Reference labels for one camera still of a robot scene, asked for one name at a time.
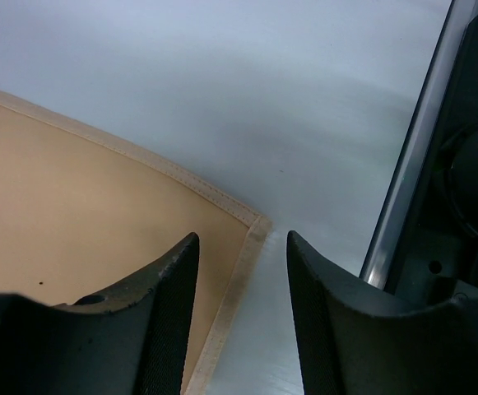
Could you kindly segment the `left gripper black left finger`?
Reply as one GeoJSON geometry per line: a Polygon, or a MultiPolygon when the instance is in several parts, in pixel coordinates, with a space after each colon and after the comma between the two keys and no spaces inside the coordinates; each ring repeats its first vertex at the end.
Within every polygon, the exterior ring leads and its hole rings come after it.
{"type": "Polygon", "coordinates": [[[178,394],[199,238],[74,304],[0,294],[0,394],[178,394]]]}

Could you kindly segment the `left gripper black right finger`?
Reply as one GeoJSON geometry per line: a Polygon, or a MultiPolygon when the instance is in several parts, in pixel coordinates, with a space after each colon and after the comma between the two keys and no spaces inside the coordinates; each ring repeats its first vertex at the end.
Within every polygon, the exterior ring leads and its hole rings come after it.
{"type": "Polygon", "coordinates": [[[417,308],[295,231],[286,261],[307,394],[478,394],[478,299],[417,308]]]}

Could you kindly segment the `peach cloth napkin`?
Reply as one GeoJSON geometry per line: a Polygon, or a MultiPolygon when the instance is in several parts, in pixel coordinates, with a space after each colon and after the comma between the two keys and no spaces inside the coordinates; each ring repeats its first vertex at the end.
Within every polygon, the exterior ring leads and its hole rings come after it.
{"type": "Polygon", "coordinates": [[[182,393],[206,391],[270,229],[165,158],[0,91],[0,291],[72,303],[196,233],[182,393]]]}

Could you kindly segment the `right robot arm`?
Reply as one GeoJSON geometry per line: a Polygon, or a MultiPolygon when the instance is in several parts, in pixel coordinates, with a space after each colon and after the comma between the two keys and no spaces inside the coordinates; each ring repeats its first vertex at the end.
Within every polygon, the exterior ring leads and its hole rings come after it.
{"type": "Polygon", "coordinates": [[[460,40],[386,288],[416,305],[478,298],[478,9],[460,40]]]}

